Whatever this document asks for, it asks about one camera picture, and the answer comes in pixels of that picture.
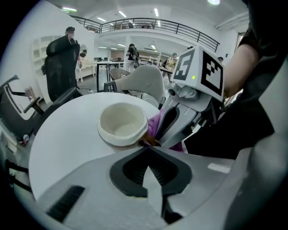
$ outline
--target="gray chair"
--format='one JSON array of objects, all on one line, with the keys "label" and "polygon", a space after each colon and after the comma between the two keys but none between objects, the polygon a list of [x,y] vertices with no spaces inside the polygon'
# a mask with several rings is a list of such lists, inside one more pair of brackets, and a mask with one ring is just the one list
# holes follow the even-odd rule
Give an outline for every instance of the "gray chair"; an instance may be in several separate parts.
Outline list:
[{"label": "gray chair", "polygon": [[137,93],[145,93],[152,96],[160,109],[165,102],[165,88],[161,72],[154,66],[140,66],[133,73],[122,78],[121,74],[126,75],[127,71],[121,69],[112,69],[110,76],[114,80],[104,83],[104,92],[108,92],[108,87],[112,86],[114,92],[136,91],[131,93],[136,96]]},{"label": "gray chair", "polygon": [[130,74],[130,72],[128,72],[124,69],[118,69],[118,68],[114,68],[114,69],[111,69],[109,71],[109,75],[112,78],[112,80],[121,79],[122,75],[128,76],[129,74]]}]

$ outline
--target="backpack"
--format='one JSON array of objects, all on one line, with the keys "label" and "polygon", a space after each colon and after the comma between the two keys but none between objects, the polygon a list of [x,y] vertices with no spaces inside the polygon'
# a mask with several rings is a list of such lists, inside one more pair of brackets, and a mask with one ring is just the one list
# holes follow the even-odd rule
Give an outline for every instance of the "backpack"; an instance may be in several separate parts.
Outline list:
[{"label": "backpack", "polygon": [[133,47],[133,50],[134,50],[134,52],[133,52],[132,58],[133,58],[133,60],[135,61],[136,58],[137,58],[137,49],[136,49],[135,47]]},{"label": "backpack", "polygon": [[166,66],[166,64],[167,64],[167,60],[168,60],[168,58],[166,59],[166,61],[165,62],[163,62],[163,64],[162,64],[162,67],[164,67],[165,68],[165,66]]}]

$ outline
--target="person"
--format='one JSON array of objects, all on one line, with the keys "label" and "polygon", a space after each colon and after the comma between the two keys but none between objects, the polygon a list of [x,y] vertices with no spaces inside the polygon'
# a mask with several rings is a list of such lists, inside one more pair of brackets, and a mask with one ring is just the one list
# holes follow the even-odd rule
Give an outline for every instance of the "person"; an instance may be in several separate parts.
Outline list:
[{"label": "person", "polygon": [[[173,71],[173,65],[174,65],[174,58],[177,58],[177,53],[173,53],[172,56],[170,56],[163,64],[162,64],[162,67],[170,70],[170,71]],[[166,73],[166,72],[162,72],[162,77],[165,77],[166,74],[168,75],[168,79],[170,81],[170,78],[171,78],[171,74],[170,73]]]},{"label": "person", "polygon": [[137,49],[133,43],[129,45],[129,49],[126,53],[126,56],[128,56],[128,61],[127,61],[127,68],[126,70],[130,73],[134,71],[134,64],[135,60],[137,57]]},{"label": "person", "polygon": [[68,35],[68,39],[71,44],[78,43],[77,41],[74,40],[74,32],[75,32],[74,27],[68,27],[65,31],[65,35]]},{"label": "person", "polygon": [[[249,10],[249,27],[223,72],[225,97],[241,89],[243,92],[215,125],[202,128],[184,141],[190,154],[235,159],[241,149],[254,146],[274,132],[259,97],[288,53],[283,31],[286,22],[282,18],[285,7],[281,1],[243,2]],[[267,28],[277,33],[267,33]]]},{"label": "person", "polygon": [[139,60],[140,60],[139,51],[137,51],[137,55],[136,55],[136,59],[135,59],[135,69],[137,69],[140,66]]},{"label": "person", "polygon": [[218,61],[220,61],[220,63],[222,64],[222,62],[224,61],[223,57],[218,57]]}]

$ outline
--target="chair armrest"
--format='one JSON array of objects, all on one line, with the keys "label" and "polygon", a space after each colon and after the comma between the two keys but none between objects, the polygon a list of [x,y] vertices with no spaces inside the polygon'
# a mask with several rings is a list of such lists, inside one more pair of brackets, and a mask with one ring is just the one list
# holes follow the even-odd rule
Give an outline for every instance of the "chair armrest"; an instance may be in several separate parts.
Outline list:
[{"label": "chair armrest", "polygon": [[43,114],[44,111],[37,105],[37,102],[40,100],[40,97],[37,97],[35,100],[30,102],[30,104],[23,110],[24,113],[27,113],[29,109],[34,108],[37,113]]},{"label": "chair armrest", "polygon": [[76,87],[72,87],[67,89],[64,93],[61,94],[60,97],[54,101],[52,106],[61,106],[63,105],[70,97],[73,96],[73,94],[77,91]]},{"label": "chair armrest", "polygon": [[160,104],[158,106],[159,110],[162,108],[162,106],[164,105],[165,101],[166,101],[166,97],[162,97],[162,100],[160,101]]},{"label": "chair armrest", "polygon": [[118,92],[115,81],[105,82],[105,83],[104,83],[104,90],[103,90],[103,91],[104,91],[104,92],[108,92],[108,87],[109,87],[109,86],[112,86],[114,93],[117,93],[117,92]]}]

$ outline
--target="balcony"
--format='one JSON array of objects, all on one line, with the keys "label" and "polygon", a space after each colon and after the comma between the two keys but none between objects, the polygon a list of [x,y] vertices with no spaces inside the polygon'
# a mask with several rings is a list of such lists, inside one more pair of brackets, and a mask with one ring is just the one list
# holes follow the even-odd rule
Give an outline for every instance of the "balcony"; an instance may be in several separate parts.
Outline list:
[{"label": "balcony", "polygon": [[198,42],[199,44],[209,48],[214,52],[216,52],[217,47],[220,44],[213,38],[196,29],[167,20],[161,20],[156,18],[127,18],[101,24],[81,17],[72,17],[80,24],[82,24],[87,30],[99,34],[107,33],[114,30],[143,28],[165,31],[186,37],[188,39],[191,39],[192,41]]}]

